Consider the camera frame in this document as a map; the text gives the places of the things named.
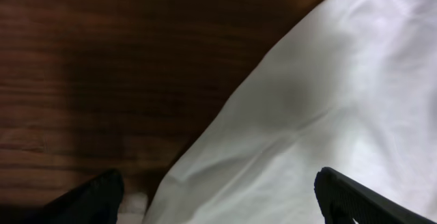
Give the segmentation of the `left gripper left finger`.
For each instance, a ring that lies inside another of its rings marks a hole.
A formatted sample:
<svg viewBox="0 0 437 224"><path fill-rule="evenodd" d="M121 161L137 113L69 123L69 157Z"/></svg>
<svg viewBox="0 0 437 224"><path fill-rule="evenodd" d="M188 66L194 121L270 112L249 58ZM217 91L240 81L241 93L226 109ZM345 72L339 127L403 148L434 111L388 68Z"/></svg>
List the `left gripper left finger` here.
<svg viewBox="0 0 437 224"><path fill-rule="evenodd" d="M24 219L25 224L116 224L124 196L121 173L110 169Z"/></svg>

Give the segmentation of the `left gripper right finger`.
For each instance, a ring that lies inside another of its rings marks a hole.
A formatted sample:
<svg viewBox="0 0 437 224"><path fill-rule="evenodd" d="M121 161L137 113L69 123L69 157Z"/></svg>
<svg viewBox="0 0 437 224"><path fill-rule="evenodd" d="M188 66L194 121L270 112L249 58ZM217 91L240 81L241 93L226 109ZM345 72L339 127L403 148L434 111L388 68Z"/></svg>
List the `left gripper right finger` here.
<svg viewBox="0 0 437 224"><path fill-rule="evenodd" d="M325 224L436 224L330 167L317 173L314 191Z"/></svg>

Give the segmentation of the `white t-shirt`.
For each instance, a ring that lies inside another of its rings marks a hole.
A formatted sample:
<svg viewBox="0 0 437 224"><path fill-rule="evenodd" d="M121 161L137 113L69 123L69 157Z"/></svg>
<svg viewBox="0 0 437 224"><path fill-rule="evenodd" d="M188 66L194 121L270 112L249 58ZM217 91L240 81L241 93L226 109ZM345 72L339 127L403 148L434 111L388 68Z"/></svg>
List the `white t-shirt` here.
<svg viewBox="0 0 437 224"><path fill-rule="evenodd" d="M332 167L436 219L436 0L325 0L163 178L145 223L321 223Z"/></svg>

